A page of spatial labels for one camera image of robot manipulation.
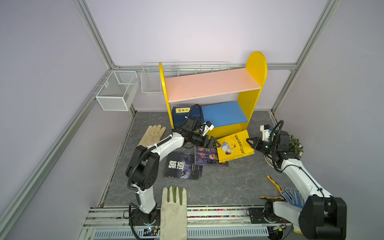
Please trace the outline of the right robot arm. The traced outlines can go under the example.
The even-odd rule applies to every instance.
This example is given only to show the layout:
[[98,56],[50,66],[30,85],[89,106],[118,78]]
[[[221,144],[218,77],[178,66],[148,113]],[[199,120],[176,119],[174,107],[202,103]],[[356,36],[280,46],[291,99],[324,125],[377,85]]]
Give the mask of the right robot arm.
[[272,204],[274,215],[298,227],[309,240],[344,240],[347,237],[347,204],[325,190],[306,170],[298,154],[290,150],[290,135],[261,126],[261,137],[248,138],[249,145],[269,156],[278,173],[286,174],[295,185],[283,191],[286,201]]

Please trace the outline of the purple portrait cover book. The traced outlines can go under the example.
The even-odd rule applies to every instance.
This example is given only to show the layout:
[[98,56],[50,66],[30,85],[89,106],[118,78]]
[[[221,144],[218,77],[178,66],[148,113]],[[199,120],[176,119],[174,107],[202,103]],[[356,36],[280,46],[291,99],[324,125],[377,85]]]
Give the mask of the purple portrait cover book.
[[195,164],[200,166],[227,167],[228,162],[220,163],[217,149],[195,146]]

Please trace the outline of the yellow cartoon book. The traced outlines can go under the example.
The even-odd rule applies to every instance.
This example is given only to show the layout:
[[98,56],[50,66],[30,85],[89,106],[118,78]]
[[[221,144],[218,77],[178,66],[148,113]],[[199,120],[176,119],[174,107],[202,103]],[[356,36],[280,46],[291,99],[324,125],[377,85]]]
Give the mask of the yellow cartoon book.
[[219,139],[218,142],[221,145],[217,150],[219,162],[224,163],[253,155],[255,151],[247,142],[248,138],[249,133],[244,130]]

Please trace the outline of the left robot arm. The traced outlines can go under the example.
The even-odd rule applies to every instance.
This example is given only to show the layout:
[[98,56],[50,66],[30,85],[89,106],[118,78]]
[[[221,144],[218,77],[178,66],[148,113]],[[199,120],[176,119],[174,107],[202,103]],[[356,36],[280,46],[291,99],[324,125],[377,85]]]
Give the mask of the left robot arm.
[[160,161],[187,143],[203,148],[218,148],[220,144],[215,137],[207,135],[214,128],[211,122],[187,117],[185,122],[173,129],[165,139],[148,147],[139,145],[135,148],[126,170],[128,189],[134,191],[137,198],[137,204],[133,205],[133,218],[137,217],[145,224],[156,221],[157,203],[153,185],[158,177]]

